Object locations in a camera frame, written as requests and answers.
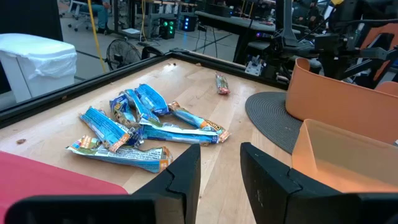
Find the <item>white office chair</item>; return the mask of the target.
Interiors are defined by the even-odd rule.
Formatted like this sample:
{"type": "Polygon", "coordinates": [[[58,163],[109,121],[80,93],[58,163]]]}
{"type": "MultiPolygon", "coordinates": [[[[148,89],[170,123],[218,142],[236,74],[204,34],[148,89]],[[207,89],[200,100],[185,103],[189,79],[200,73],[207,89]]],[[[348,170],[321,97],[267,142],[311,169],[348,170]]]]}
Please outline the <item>white office chair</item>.
{"type": "Polygon", "coordinates": [[[87,3],[83,2],[83,0],[70,0],[67,12],[74,19],[74,22],[67,25],[69,28],[73,28],[75,32],[78,32],[81,27],[88,30],[91,25],[91,20],[87,3]]]}

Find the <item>white trash bin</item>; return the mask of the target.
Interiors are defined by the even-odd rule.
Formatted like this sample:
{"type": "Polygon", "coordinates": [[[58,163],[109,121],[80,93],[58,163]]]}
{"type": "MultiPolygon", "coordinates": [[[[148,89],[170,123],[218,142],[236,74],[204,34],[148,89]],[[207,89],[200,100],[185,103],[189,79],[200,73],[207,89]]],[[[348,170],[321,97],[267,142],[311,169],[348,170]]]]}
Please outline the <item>white trash bin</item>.
{"type": "Polygon", "coordinates": [[[0,63],[18,103],[75,82],[72,44],[29,34],[0,34],[0,63]]]}

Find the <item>black aluminium table frame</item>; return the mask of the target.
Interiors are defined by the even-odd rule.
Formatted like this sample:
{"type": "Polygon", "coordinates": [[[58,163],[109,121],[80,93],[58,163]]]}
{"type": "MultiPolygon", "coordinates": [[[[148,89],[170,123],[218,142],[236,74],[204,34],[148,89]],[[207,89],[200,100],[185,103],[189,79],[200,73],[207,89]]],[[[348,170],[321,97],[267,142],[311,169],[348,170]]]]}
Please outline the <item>black aluminium table frame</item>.
{"type": "Polygon", "coordinates": [[[211,58],[207,55],[196,54],[195,52],[177,49],[163,55],[147,58],[143,61],[116,69],[89,80],[83,80],[82,82],[55,90],[36,98],[32,98],[22,103],[18,103],[17,105],[8,109],[1,110],[0,130],[43,111],[49,110],[50,108],[58,106],[64,102],[77,98],[81,95],[87,95],[93,90],[111,84],[111,82],[118,81],[130,75],[135,76],[141,70],[155,66],[170,58],[182,60],[192,64],[200,63],[205,68],[214,69],[219,72],[225,72],[240,78],[245,78],[265,85],[273,86],[281,90],[287,89],[287,87],[283,86],[281,83],[272,83],[264,78],[246,74],[244,72],[244,67],[240,64],[233,64],[232,62],[211,58]]]}

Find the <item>black room divider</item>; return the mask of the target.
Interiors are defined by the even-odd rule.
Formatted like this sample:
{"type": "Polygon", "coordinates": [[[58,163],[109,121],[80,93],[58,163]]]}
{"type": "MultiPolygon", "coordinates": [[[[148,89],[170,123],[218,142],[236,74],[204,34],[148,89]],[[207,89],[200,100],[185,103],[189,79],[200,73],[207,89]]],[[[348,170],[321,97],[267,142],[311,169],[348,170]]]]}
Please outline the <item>black room divider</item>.
{"type": "Polygon", "coordinates": [[[6,33],[63,42],[57,0],[0,0],[0,34],[6,33]]]}

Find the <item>opaque orange plastic basket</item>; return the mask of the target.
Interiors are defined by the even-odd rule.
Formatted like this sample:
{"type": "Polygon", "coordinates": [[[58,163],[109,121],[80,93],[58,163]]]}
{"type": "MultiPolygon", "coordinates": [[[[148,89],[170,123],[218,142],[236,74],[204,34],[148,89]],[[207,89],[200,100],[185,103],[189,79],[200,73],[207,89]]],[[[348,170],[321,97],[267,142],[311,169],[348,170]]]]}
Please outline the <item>opaque orange plastic basket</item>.
{"type": "Polygon", "coordinates": [[[373,90],[312,73],[308,60],[298,58],[285,108],[299,120],[314,119],[389,144],[398,140],[396,82],[373,90]]]}

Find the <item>computer tower blue lights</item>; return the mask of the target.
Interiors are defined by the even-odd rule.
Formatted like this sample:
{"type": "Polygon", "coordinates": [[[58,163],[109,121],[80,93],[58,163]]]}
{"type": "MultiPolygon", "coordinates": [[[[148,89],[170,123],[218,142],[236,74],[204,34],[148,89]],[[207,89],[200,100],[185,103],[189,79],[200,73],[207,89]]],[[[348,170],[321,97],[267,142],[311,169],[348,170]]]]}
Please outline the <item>computer tower blue lights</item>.
{"type": "Polygon", "coordinates": [[[197,17],[196,16],[187,16],[183,17],[182,30],[185,32],[193,32],[195,31],[197,25],[197,17]]]}

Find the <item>green red granola bar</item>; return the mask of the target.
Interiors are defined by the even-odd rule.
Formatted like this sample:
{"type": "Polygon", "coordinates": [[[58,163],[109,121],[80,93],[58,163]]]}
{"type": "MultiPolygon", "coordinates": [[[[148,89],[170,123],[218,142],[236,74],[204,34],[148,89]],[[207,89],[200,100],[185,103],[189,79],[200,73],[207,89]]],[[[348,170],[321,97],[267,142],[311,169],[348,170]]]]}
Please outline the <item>green red granola bar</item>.
{"type": "Polygon", "coordinates": [[[225,76],[220,72],[216,72],[215,77],[216,77],[216,87],[218,94],[220,95],[229,94],[230,90],[225,76]]]}

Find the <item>blue bar with granola picture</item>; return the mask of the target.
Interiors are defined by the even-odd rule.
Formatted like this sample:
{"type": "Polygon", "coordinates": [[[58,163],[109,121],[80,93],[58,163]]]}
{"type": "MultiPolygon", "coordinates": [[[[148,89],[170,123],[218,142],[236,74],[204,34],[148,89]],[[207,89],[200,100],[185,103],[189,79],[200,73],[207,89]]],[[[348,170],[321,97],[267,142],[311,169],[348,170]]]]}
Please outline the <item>blue bar with granola picture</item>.
{"type": "Polygon", "coordinates": [[[129,129],[140,127],[140,124],[136,121],[130,109],[128,99],[124,94],[115,97],[115,99],[109,102],[109,105],[116,122],[129,129]]]}

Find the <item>translucent orange plastic bin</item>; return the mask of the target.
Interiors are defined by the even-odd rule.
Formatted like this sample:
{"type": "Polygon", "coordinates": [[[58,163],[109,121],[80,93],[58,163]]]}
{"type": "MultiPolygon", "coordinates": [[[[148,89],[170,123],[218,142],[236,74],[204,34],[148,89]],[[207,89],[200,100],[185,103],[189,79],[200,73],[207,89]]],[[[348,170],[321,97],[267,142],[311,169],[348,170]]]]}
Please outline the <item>translucent orange plastic bin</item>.
{"type": "Polygon", "coordinates": [[[398,147],[306,119],[292,167],[340,192],[398,193],[398,147]]]}

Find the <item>blue and white granola bar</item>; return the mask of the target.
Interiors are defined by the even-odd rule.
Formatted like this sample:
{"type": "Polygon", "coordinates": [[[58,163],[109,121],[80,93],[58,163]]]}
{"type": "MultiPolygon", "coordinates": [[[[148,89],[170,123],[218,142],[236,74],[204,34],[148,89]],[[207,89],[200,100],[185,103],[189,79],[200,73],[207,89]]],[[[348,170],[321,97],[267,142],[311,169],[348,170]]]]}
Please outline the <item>blue and white granola bar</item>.
{"type": "Polygon", "coordinates": [[[183,142],[187,144],[218,144],[219,136],[214,131],[204,129],[182,129],[171,123],[164,123],[162,126],[156,126],[150,122],[140,122],[143,128],[143,138],[183,142]]]}

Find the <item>black floor fan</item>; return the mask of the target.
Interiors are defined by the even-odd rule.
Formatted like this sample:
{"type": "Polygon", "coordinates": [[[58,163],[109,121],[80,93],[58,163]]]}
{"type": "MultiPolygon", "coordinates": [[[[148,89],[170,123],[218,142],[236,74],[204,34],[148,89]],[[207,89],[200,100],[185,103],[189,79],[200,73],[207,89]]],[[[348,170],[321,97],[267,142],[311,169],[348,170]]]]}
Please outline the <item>black floor fan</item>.
{"type": "Polygon", "coordinates": [[[140,52],[130,42],[116,39],[108,45],[105,62],[108,64],[110,70],[115,70],[145,60],[151,55],[163,54],[162,51],[153,46],[146,46],[140,52]]]}

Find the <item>blue bar orange Chewy end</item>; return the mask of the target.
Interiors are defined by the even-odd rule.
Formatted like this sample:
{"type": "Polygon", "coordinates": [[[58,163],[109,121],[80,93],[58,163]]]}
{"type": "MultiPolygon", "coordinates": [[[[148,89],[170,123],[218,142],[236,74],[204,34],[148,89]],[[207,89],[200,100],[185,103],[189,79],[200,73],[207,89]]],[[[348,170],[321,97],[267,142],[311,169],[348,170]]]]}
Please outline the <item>blue bar orange Chewy end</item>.
{"type": "Polygon", "coordinates": [[[201,118],[199,116],[192,114],[191,112],[187,111],[185,108],[181,107],[176,101],[169,103],[168,108],[169,111],[174,116],[180,118],[181,120],[190,124],[194,128],[216,132],[217,135],[219,136],[218,140],[219,142],[225,142],[231,135],[224,127],[208,119],[201,118]]]}

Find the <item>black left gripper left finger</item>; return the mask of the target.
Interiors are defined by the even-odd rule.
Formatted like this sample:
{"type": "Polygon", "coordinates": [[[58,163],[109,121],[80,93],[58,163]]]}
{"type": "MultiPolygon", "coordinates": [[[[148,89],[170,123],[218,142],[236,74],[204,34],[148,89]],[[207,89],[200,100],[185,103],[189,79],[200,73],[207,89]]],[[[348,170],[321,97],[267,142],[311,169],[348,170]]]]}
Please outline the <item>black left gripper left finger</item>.
{"type": "Polygon", "coordinates": [[[195,224],[201,151],[192,144],[171,165],[132,194],[136,224],[195,224]]]}

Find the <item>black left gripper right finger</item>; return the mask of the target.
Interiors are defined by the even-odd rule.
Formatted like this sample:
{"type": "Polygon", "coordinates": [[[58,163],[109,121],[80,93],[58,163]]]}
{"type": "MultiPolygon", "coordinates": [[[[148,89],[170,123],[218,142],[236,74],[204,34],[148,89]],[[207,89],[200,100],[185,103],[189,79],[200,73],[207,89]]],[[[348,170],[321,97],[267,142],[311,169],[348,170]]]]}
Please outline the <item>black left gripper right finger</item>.
{"type": "Polygon", "coordinates": [[[343,194],[244,142],[244,186],[257,224],[360,224],[357,195],[343,194]]]}

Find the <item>red plastic bin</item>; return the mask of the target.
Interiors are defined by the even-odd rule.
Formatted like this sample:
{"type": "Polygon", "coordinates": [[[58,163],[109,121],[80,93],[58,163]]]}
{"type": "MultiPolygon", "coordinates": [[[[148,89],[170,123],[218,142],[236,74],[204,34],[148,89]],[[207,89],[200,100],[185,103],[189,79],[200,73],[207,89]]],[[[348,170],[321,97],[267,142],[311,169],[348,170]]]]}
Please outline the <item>red plastic bin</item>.
{"type": "Polygon", "coordinates": [[[35,195],[127,194],[119,185],[0,151],[0,223],[8,208],[35,195]]]}

